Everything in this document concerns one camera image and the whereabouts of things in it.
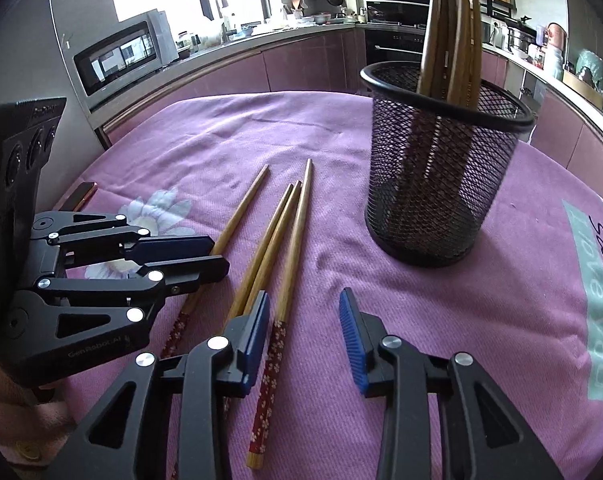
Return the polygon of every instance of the mesh pen holder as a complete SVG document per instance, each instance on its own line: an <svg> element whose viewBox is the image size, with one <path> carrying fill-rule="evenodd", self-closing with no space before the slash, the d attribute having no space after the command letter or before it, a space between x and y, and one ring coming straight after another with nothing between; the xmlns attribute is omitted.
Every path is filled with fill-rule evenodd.
<svg viewBox="0 0 603 480"><path fill-rule="evenodd" d="M417 94L418 63L368 65L373 146L366 225L394 258L422 267L462 259L534 118L520 100L482 81L477 110Z"/></svg>

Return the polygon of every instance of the button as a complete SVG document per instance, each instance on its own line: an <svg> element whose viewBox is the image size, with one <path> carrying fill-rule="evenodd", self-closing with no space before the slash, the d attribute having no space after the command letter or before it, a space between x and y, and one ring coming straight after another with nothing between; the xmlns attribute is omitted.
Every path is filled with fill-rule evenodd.
<svg viewBox="0 0 603 480"><path fill-rule="evenodd" d="M36 442L30 442L29 440L18 440L17 451L21 456L30 462L38 462L41 460L41 449Z"/></svg>

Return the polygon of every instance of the silver screw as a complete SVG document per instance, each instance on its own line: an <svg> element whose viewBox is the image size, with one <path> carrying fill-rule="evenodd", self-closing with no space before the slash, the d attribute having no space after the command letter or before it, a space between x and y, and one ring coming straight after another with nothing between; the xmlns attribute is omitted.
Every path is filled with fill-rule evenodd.
<svg viewBox="0 0 603 480"><path fill-rule="evenodd" d="M146 276L151 282L160 282L164 279L164 273L160 270L151 270L149 273L146 274Z"/></svg>
<svg viewBox="0 0 603 480"><path fill-rule="evenodd" d="M226 339L224 336L216 335L208 339L208 348L213 350L221 350L222 348L226 348L228 343L228 339Z"/></svg>
<svg viewBox="0 0 603 480"><path fill-rule="evenodd" d="M143 352L135 358L135 362L139 366L150 366L155 362L155 356L150 352Z"/></svg>
<svg viewBox="0 0 603 480"><path fill-rule="evenodd" d="M455 362L458 365L461 366L470 366L472 365L474 359L472 358L472 355L466 353L466 352L459 352L458 354L455 354Z"/></svg>
<svg viewBox="0 0 603 480"><path fill-rule="evenodd" d="M381 340L381 344L386 348L399 348L401 346L401 339L396 335L387 335Z"/></svg>
<svg viewBox="0 0 603 480"><path fill-rule="evenodd" d="M144 317L143 310L137 307L130 308L126 312L126 317L133 323L139 322Z"/></svg>

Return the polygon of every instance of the smartphone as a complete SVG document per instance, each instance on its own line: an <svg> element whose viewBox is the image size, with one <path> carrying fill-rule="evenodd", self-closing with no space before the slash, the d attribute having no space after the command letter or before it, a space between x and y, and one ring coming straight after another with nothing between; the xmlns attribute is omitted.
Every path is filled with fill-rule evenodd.
<svg viewBox="0 0 603 480"><path fill-rule="evenodd" d="M81 211L97 191L96 182L82 182L59 208L60 211Z"/></svg>

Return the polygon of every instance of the kitchen counter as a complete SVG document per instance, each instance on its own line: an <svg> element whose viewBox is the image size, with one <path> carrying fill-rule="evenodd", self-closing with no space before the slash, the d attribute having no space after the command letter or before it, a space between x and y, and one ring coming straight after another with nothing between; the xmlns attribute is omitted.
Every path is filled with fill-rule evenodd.
<svg viewBox="0 0 603 480"><path fill-rule="evenodd" d="M584 119L591 123L591 125L599 130L603 134L603 111L597 109L595 106L590 104L586 99L581 97L572 88L564 85L558 79L551 77L547 72L536 66L520 59L510 52L506 52L500 48L496 48L490 44L483 44L484 51L492 52L498 56L504 57L511 63L515 63L525 71L533 74L537 79L542 81L544 84L549 86L556 94L559 94L564 100L566 100Z"/></svg>
<svg viewBox="0 0 603 480"><path fill-rule="evenodd" d="M302 40L314 34L325 34L336 30L354 28L368 28L376 30L389 30L391 32L412 32L425 34L425 30L398 25L384 25L380 23L339 23L334 25L316 25L314 27L299 27L277 30L258 36L250 36L243 40L232 41L219 46L208 48L202 52L191 55L189 58L170 64L152 76L134 84L126 91L118 94L113 99L105 102L99 108L88 112L88 121L92 128L99 128L118 114L131 107L147 95L152 94L164 86L184 78L184 76L199 72L206 67L219 64L224 60L237 59L240 56L250 55L252 51L268 48L272 44L285 41Z"/></svg>

